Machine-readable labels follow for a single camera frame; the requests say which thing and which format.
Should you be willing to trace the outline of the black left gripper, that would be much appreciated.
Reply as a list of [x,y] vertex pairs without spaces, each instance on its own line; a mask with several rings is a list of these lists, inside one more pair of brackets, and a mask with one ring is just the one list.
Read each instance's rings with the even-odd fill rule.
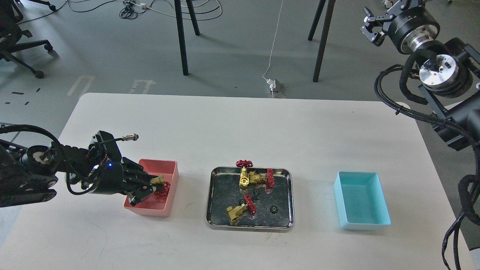
[[154,186],[145,186],[156,182],[158,176],[143,171],[142,166],[123,157],[121,161],[109,161],[100,169],[96,186],[89,194],[127,195],[131,206],[147,200],[155,191]]

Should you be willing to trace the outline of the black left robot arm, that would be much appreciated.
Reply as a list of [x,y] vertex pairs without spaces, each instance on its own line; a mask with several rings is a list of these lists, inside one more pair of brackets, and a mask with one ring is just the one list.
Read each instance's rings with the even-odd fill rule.
[[140,164],[122,156],[117,142],[136,141],[137,134],[115,138],[100,130],[87,148],[78,148],[62,145],[50,132],[34,125],[2,125],[0,131],[37,133],[52,140],[49,147],[24,147],[1,140],[1,207],[53,199],[59,171],[66,174],[71,194],[122,194],[132,206],[165,189],[163,176],[151,175]]

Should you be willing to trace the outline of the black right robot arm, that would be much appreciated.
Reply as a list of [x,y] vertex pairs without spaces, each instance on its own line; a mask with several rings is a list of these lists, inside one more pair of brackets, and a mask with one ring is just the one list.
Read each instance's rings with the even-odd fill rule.
[[[361,32],[365,37],[375,46],[382,45],[388,37],[399,53],[408,55],[404,64],[395,64],[379,74],[374,82],[377,97],[396,114],[430,123],[450,148],[460,151],[471,147],[474,152],[475,173],[463,176],[458,182],[461,211],[442,243],[442,253],[445,253],[449,238],[453,238],[454,263],[459,270],[461,223],[468,219],[479,225],[479,215],[474,210],[479,197],[479,92],[451,109],[446,109],[438,98],[454,99],[470,89],[473,77],[479,77],[479,53],[459,38],[446,43],[438,41],[440,26],[427,11],[425,0],[399,0],[379,16],[367,7],[363,10],[366,16]],[[430,106],[431,114],[408,109],[385,94],[382,80],[395,71],[401,72],[399,89],[403,96]]]

